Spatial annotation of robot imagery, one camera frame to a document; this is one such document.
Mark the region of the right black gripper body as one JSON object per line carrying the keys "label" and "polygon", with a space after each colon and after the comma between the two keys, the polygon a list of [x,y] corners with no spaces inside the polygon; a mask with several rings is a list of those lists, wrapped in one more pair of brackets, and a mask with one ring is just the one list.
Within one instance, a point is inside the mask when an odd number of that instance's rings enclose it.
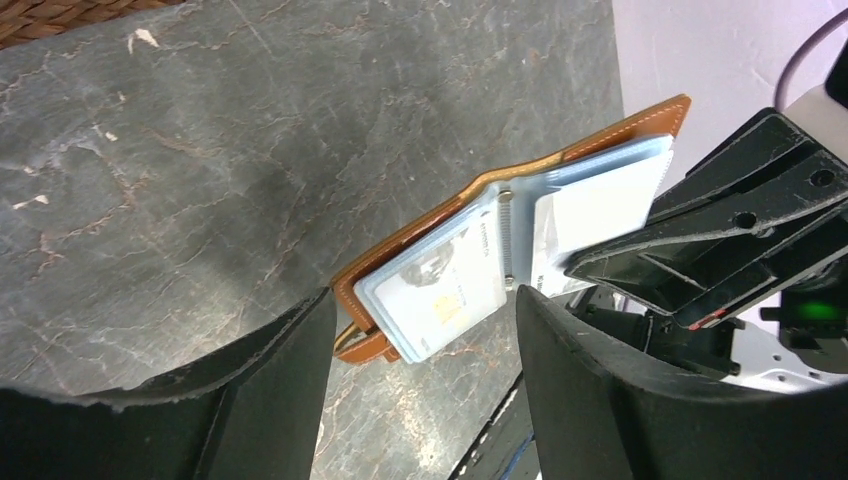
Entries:
{"label": "right black gripper body", "polygon": [[586,280],[644,305],[635,344],[673,365],[723,381],[847,378],[844,264],[753,264],[712,286],[665,264]]}

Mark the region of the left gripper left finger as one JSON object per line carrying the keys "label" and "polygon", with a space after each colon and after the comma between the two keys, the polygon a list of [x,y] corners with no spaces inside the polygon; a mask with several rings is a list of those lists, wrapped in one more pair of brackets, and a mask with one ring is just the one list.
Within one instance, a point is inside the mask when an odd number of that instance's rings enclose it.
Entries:
{"label": "left gripper left finger", "polygon": [[130,390],[1,386],[5,479],[306,479],[336,306],[311,292],[274,321]]}

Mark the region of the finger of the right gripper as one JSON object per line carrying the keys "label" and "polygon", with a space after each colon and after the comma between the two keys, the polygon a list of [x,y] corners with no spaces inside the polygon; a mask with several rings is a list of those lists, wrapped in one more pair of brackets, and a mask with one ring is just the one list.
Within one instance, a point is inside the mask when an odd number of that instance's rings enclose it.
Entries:
{"label": "finger of the right gripper", "polygon": [[709,328],[846,253],[845,161],[766,108],[658,197],[643,228],[572,254],[564,272]]}

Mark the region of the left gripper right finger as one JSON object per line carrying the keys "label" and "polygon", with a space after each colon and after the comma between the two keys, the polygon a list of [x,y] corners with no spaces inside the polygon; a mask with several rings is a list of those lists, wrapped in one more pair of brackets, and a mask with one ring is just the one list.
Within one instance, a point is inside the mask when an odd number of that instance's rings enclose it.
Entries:
{"label": "left gripper right finger", "polygon": [[653,358],[540,292],[516,296],[546,479],[843,479],[847,387],[781,394]]}

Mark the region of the white card with emblem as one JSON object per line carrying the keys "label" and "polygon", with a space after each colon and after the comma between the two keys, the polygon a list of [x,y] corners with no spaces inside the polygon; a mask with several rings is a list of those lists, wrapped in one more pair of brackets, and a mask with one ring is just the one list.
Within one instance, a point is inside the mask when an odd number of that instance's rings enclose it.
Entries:
{"label": "white card with emblem", "polygon": [[576,251],[645,225],[674,152],[596,155],[572,165],[533,204],[529,284],[556,297],[589,287],[565,274]]}

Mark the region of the white card gold chip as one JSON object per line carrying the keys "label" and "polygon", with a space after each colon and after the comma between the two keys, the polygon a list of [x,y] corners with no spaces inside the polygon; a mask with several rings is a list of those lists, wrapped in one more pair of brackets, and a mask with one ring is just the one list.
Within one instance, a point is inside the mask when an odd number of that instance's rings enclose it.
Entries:
{"label": "white card gold chip", "polygon": [[506,303],[501,246],[491,213],[357,281],[354,292],[408,363],[420,363]]}

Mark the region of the brown leather card holder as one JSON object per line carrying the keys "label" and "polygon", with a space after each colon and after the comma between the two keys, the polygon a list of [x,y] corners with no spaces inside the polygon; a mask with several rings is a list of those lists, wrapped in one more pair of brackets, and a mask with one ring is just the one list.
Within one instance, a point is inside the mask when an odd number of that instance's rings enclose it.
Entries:
{"label": "brown leather card holder", "polygon": [[563,180],[572,165],[596,155],[673,151],[690,106],[688,96],[678,95],[548,156],[480,174],[463,190],[371,247],[332,281],[337,304],[350,320],[335,341],[336,358],[348,364],[365,364],[377,358],[404,361],[367,312],[354,285],[477,215],[491,213],[496,218],[506,296],[517,286],[531,286],[534,202]]}

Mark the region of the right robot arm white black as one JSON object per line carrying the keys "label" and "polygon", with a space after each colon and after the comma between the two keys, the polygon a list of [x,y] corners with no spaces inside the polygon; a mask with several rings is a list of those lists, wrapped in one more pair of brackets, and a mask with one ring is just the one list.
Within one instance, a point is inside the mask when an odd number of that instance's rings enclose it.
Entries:
{"label": "right robot arm white black", "polygon": [[847,166],[765,108],[657,198],[646,225],[568,276],[645,306],[641,347],[737,385],[847,378]]}

